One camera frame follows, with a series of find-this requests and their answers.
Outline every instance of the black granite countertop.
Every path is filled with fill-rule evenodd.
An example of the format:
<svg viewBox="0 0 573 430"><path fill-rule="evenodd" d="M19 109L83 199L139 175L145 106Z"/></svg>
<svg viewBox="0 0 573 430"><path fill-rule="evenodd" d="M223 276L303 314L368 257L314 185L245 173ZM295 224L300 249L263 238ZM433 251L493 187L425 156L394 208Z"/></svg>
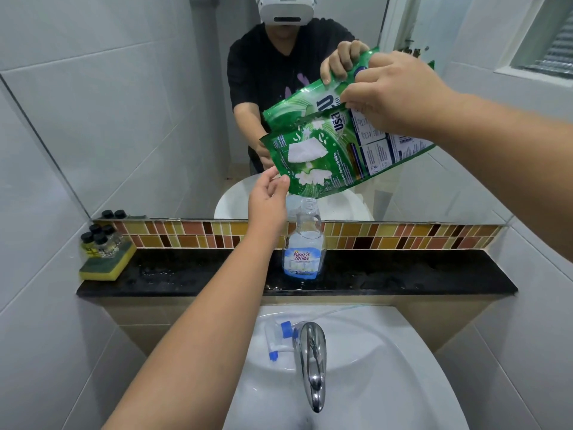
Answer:
<svg viewBox="0 0 573 430"><path fill-rule="evenodd" d="M113 282L84 281L80 297L196 296L231 249L140 249ZM301 282L269 263L265 296L508 295L517 288L480 250L328 251L323 272Z"/></svg>

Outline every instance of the window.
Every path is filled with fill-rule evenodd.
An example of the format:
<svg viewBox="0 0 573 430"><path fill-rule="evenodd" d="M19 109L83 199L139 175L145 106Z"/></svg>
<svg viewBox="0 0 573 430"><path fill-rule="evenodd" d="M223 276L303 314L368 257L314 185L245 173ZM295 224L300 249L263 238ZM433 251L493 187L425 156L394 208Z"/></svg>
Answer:
<svg viewBox="0 0 573 430"><path fill-rule="evenodd" d="M573 79L573 0L544 1L511 66Z"/></svg>

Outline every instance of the black t-shirt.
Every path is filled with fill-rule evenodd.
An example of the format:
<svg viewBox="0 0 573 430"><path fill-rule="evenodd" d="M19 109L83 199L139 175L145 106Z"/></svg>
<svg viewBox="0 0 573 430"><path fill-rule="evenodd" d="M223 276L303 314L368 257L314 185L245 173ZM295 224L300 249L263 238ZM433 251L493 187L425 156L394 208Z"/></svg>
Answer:
<svg viewBox="0 0 573 430"><path fill-rule="evenodd" d="M298 31L290 55L280 53L271 43L264 24L254 26L233 43L227 59L227 78L233 108L242 102L254 102L261 112L320 78L320 65L342 41L354 36L332 19L313 19ZM269 126L261 114L264 129ZM257 171L262 164L249 148L249 157Z"/></svg>

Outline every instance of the yellow sponge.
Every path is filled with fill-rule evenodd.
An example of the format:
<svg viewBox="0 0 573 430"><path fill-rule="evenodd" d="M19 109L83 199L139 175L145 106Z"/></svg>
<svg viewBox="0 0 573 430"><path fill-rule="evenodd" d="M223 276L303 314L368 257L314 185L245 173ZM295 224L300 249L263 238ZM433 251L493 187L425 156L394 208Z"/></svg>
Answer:
<svg viewBox="0 0 573 430"><path fill-rule="evenodd" d="M137 248L131 241L125 241L113 258L89 258L80 268L82 280L116 280L123 272Z"/></svg>

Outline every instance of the black lid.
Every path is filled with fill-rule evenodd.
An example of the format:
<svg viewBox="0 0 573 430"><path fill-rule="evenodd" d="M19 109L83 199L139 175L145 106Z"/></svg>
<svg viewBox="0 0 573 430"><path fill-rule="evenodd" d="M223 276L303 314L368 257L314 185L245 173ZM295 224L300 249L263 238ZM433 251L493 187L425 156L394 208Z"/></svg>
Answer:
<svg viewBox="0 0 573 430"><path fill-rule="evenodd" d="M93 238L96 241L96 244L107 243L107 237L105 236L105 234L98 234L98 235L94 236Z"/></svg>
<svg viewBox="0 0 573 430"><path fill-rule="evenodd" d="M105 235L111 235L115 232L113 225L105 225L102 230L104 231Z"/></svg>
<svg viewBox="0 0 573 430"><path fill-rule="evenodd" d="M90 226L90 231L92 232L92 234L101 234L101 226L98 224L93 224L92 226Z"/></svg>
<svg viewBox="0 0 573 430"><path fill-rule="evenodd" d="M85 234L82 234L80 238L84 243L88 244L93 241L93 234L91 232L86 232Z"/></svg>

